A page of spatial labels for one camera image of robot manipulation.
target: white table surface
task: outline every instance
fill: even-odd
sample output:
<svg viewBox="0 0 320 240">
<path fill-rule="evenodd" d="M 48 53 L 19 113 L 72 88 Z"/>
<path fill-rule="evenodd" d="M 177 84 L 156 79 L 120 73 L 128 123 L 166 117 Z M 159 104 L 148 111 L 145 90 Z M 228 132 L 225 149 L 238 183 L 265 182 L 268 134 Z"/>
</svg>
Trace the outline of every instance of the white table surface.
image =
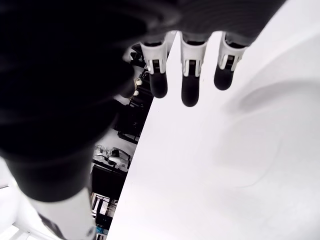
<svg viewBox="0 0 320 240">
<path fill-rule="evenodd" d="M 110 240 L 320 239 L 320 3 L 290 0 L 215 89 L 211 36 L 195 107 L 180 37 L 115 211 Z"/>
</svg>

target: desk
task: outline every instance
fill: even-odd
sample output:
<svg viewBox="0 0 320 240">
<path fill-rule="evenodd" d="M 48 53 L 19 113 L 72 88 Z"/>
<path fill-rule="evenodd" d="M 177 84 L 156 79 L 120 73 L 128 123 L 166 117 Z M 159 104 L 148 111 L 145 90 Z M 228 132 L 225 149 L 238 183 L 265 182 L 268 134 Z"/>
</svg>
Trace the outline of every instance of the desk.
<svg viewBox="0 0 320 240">
<path fill-rule="evenodd" d="M 319 239 L 319 7 L 288 1 L 227 91 L 213 83 L 214 33 L 192 108 L 177 35 L 167 96 L 152 103 L 108 239 Z"/>
</svg>

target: black fingertip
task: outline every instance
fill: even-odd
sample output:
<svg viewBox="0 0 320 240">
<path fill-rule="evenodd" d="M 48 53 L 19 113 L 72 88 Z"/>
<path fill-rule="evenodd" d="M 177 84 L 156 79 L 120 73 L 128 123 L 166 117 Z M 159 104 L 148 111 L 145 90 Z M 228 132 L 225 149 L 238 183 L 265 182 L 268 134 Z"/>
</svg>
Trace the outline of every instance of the black fingertip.
<svg viewBox="0 0 320 240">
<path fill-rule="evenodd" d="M 155 72 L 150 74 L 150 88 L 153 96 L 162 99 L 168 92 L 168 83 L 166 73 Z"/>
<path fill-rule="evenodd" d="M 197 76 L 182 76 L 181 98 L 187 107 L 193 107 L 198 102 L 199 80 Z"/>
<path fill-rule="evenodd" d="M 225 91 L 230 88 L 234 72 L 229 69 L 221 70 L 217 65 L 214 74 L 214 85 L 217 89 Z"/>
</svg>

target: white tabletop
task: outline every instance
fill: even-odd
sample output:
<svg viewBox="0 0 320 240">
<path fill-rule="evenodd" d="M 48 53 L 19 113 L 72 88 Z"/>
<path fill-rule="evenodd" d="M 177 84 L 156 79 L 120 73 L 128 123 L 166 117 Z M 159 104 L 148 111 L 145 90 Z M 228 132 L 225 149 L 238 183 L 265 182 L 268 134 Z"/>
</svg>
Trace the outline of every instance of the white tabletop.
<svg viewBox="0 0 320 240">
<path fill-rule="evenodd" d="M 181 101 L 180 37 L 167 61 L 111 240 L 320 238 L 320 3 L 291 0 L 215 89 L 211 36 L 195 107 Z"/>
</svg>

